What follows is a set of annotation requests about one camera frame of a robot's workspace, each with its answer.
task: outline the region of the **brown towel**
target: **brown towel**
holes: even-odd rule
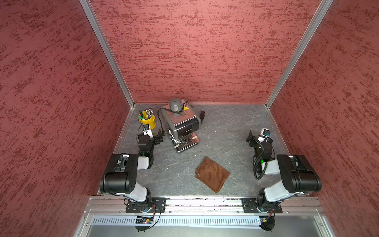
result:
[[[203,182],[206,186],[218,193],[224,185],[230,173],[222,166],[205,157],[203,162],[196,169],[195,177]]]

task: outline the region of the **espresso machine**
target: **espresso machine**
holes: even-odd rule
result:
[[[199,143],[195,131],[200,127],[204,111],[201,111],[200,117],[197,116],[192,106],[186,100],[179,98],[170,100],[168,105],[159,110],[168,124],[170,140],[178,153]]]

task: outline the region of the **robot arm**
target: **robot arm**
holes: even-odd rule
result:
[[[249,146],[254,147],[253,168],[254,176],[257,180],[261,179],[265,174],[275,174],[275,170],[270,169],[268,166],[268,162],[274,160],[271,157],[273,154],[273,140],[270,138],[270,133],[270,130],[262,128],[260,135],[255,137],[250,131],[246,139]]]
[[[277,155],[276,160],[267,162],[265,174],[279,173],[281,181],[259,191],[256,200],[259,212],[266,213],[275,203],[292,196],[321,190],[320,178],[303,155]]]
[[[100,181],[100,191],[124,195],[136,202],[145,202],[148,189],[138,184],[136,178],[137,170],[148,167],[148,157],[141,157],[138,154],[112,155]]]

